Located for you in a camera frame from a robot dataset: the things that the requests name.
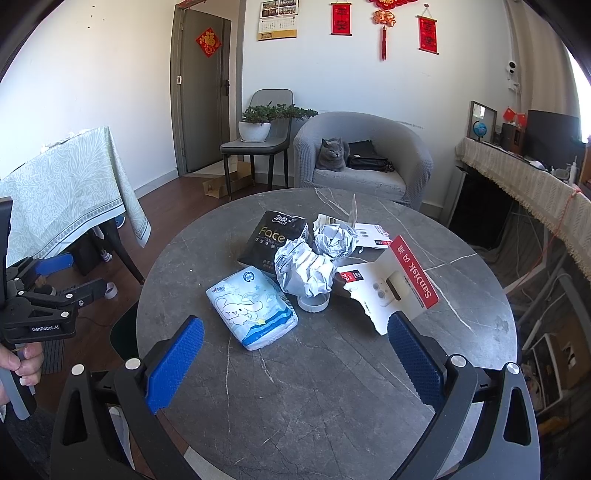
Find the white flower pot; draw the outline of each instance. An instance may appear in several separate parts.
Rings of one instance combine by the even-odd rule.
[[[260,143],[267,139],[271,124],[249,124],[247,122],[238,122],[238,131],[240,140],[243,142]]]

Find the tissue pack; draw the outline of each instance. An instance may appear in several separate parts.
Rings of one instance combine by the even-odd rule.
[[[255,267],[230,275],[206,293],[226,326],[249,351],[273,343],[298,323],[290,301]]]
[[[305,218],[268,210],[248,239],[238,263],[275,275],[275,253],[286,241],[297,238],[308,238]]]

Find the potted plant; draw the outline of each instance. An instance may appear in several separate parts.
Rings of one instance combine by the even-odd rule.
[[[281,118],[295,118],[305,120],[318,115],[314,110],[306,110],[295,105],[255,105],[250,106],[242,114],[242,121],[238,122],[238,131],[243,142],[264,142],[269,135],[271,122]]]

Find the gray door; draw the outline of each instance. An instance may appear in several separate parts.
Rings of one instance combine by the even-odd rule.
[[[208,57],[197,39],[211,28],[222,45]],[[221,159],[229,141],[228,71],[230,21],[185,10],[181,41],[181,118],[188,172]]]

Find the human hand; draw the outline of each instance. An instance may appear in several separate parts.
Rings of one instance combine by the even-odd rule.
[[[21,361],[3,345],[0,345],[0,368],[11,370],[21,377],[21,385],[32,387],[41,379],[43,347],[40,343],[28,343],[24,346],[25,359]],[[10,402],[4,387],[0,383],[0,406]]]

